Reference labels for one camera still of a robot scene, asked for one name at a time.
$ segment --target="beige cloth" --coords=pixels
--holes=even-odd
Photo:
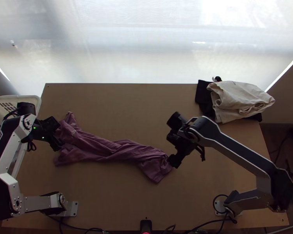
[[[221,81],[207,87],[211,92],[216,122],[227,123],[263,112],[275,99],[256,85]]]

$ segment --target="crumpled fabric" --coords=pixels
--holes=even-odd
[[[154,183],[160,182],[172,170],[167,162],[168,156],[160,149],[131,140],[112,142],[84,132],[72,112],[68,112],[59,123],[61,126],[55,135],[65,144],[60,155],[54,158],[56,166],[81,161],[127,161],[137,165]]]
[[[275,103],[275,99],[256,85],[221,81],[207,86],[211,91],[215,120],[227,123],[235,119],[263,112]]]

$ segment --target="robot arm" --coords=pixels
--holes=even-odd
[[[30,197],[21,193],[14,168],[11,172],[15,154],[21,144],[31,144],[33,139],[47,141],[54,151],[59,150],[62,142],[54,137],[59,123],[49,117],[36,119],[33,104],[18,103],[18,116],[5,119],[2,123],[0,138],[0,220],[20,216],[24,213],[40,211],[46,215],[76,216],[78,203],[66,201],[63,194],[55,191],[41,196]]]
[[[256,176],[256,189],[243,193],[234,190],[224,201],[223,206],[233,216],[249,209],[269,208],[281,212],[288,208],[293,198],[293,182],[286,170],[223,134],[218,125],[205,116],[188,121],[175,112],[167,124],[171,128],[167,140],[177,149],[177,154],[168,159],[173,167],[178,168],[194,149],[200,151],[205,160],[204,147],[212,147]]]

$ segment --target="folded clothes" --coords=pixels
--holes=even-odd
[[[216,76],[215,80],[217,82],[222,81],[219,76]],[[208,85],[212,83],[213,82],[198,80],[197,91],[195,94],[195,102],[199,105],[202,115],[209,117],[212,120],[215,120],[216,113],[214,110],[215,107],[213,106],[213,101],[211,97],[212,91],[207,90]],[[256,113],[250,116],[244,116],[243,118],[257,120],[258,122],[261,122],[263,120],[261,113]]]
[[[216,122],[227,123],[263,112],[275,99],[256,85],[221,81],[207,86],[211,91]]]
[[[172,169],[168,156],[152,146],[131,140],[109,141],[78,127],[75,116],[68,112],[56,131],[65,144],[54,159],[56,166],[80,161],[128,161],[137,165],[153,182],[158,183]]]

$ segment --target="purple cloth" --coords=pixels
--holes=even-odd
[[[54,159],[56,166],[80,161],[128,161],[136,164],[153,182],[158,183],[172,169],[167,155],[151,146],[131,140],[109,140],[81,130],[72,112],[60,121],[57,137],[64,141],[60,155]]]

